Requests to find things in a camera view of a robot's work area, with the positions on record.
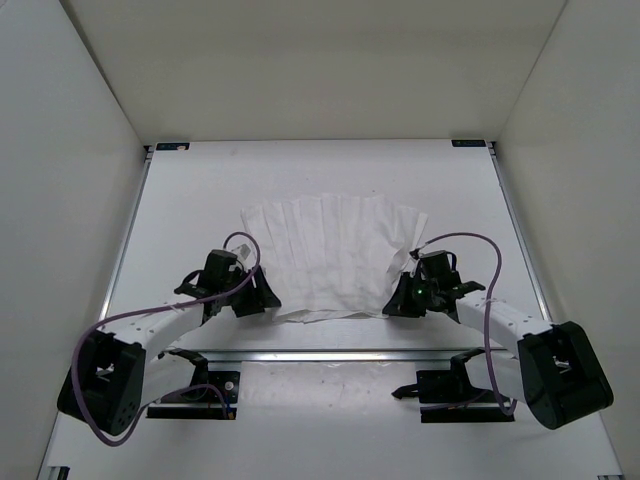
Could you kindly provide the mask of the white pleated skirt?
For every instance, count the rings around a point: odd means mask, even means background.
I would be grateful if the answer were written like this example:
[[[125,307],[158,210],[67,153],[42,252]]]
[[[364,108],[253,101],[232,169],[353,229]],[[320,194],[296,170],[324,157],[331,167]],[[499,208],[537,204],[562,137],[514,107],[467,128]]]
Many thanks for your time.
[[[383,317],[428,222],[383,196],[334,194],[265,201],[241,219],[287,323]]]

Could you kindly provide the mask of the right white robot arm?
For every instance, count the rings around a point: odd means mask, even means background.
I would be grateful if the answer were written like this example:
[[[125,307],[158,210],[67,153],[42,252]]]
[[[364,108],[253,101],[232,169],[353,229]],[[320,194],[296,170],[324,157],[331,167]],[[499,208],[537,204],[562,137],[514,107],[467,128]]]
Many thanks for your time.
[[[412,272],[400,276],[383,312],[422,318],[444,314],[483,336],[483,344],[454,355],[446,370],[420,370],[397,400],[416,398],[425,422],[478,421],[466,407],[487,404],[487,413],[511,421],[522,403],[544,427],[556,430],[604,410],[613,390],[584,329],[554,324],[492,298],[485,286],[464,282],[457,257],[447,251],[418,255]]]

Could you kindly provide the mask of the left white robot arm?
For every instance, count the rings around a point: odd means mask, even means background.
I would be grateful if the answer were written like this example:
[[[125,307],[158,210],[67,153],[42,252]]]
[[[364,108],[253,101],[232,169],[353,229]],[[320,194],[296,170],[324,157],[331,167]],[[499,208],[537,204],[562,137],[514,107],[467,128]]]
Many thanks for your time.
[[[231,418],[229,400],[209,380],[207,359],[177,342],[225,308],[241,318],[281,307],[262,267],[245,261],[240,250],[214,249],[176,287],[176,303],[119,316],[88,333],[75,347],[58,411],[91,426],[110,446],[123,443],[142,411],[163,399],[217,401],[222,417]]]

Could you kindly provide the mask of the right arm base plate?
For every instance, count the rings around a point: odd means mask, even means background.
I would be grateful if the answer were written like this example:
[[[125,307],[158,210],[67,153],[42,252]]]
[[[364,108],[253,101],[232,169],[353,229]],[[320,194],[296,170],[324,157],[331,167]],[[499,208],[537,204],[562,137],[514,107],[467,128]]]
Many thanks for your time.
[[[416,372],[422,424],[486,424],[514,422],[491,391],[460,384],[450,371]]]

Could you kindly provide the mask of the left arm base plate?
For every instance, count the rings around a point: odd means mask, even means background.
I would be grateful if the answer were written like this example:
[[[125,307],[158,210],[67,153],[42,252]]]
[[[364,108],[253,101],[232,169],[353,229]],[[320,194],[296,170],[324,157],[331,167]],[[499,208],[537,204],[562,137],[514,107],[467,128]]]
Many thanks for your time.
[[[215,387],[201,388],[168,395],[152,403],[146,411],[149,419],[233,421],[238,416],[241,372],[210,370],[208,383]]]

